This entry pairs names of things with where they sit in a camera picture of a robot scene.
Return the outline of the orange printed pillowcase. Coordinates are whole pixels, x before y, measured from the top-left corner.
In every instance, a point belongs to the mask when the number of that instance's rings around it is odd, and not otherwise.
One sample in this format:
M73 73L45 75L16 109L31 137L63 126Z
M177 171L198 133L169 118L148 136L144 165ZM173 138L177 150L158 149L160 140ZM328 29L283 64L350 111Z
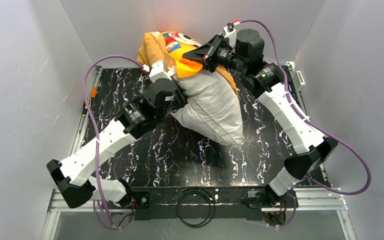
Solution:
M176 31L153 31L143 34L142 44L136 60L152 66L158 61L165 61L169 67L176 67L176 79L183 84L187 96L197 96L205 90L209 80L198 79L200 73L207 73L201 63L188 60L183 54L199 48L201 44L193 38Z

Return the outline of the white pillow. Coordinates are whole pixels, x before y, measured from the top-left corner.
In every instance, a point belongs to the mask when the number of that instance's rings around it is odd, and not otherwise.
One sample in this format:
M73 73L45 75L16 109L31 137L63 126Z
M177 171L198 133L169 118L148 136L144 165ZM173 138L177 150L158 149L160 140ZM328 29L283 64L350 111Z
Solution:
M243 141L243 118L235 81L219 69L201 70L189 77L174 75L184 90L187 104L172 116L185 128L223 146L238 147Z

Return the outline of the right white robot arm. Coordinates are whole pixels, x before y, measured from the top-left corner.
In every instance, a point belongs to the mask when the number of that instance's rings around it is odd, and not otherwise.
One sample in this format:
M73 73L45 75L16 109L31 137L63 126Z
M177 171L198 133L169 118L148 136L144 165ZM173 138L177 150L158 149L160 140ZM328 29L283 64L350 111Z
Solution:
M265 42L258 31L242 29L234 46L221 35L184 53L183 58L203 65L209 72L223 67L240 75L242 85L263 104L290 139L295 154L284 160L284 167L265 186L264 197L279 199L322 164L338 143L311 127L301 118L303 111L289 96L284 70L264 58Z

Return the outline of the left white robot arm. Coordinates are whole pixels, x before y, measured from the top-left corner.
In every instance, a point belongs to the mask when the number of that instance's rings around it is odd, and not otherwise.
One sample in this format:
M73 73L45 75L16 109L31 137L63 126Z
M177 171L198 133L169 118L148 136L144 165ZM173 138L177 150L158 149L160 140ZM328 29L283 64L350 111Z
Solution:
M120 206L133 202L137 194L125 180L99 179L96 170L186 104L186 95L174 80L157 79L144 94L131 100L98 136L69 157L49 161L46 168L67 206L79 208L101 197Z

